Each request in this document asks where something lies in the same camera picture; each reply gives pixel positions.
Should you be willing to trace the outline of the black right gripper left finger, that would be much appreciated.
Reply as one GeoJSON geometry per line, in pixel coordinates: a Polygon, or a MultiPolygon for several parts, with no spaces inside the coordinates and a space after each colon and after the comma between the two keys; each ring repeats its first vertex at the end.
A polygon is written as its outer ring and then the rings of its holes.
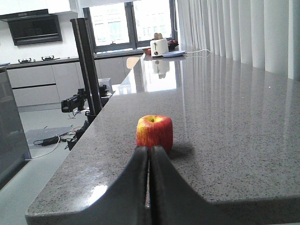
{"type": "Polygon", "coordinates": [[[148,148],[136,147],[121,175],[91,206],[78,225],[138,225],[143,221],[148,173],[148,148]]]}

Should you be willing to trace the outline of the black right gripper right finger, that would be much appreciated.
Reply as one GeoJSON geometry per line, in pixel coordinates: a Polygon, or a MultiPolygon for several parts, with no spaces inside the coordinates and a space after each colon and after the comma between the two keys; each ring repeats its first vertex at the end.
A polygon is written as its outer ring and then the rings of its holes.
{"type": "Polygon", "coordinates": [[[185,182],[161,146],[150,151],[150,204],[154,225],[225,224],[225,216],[185,182]]]}

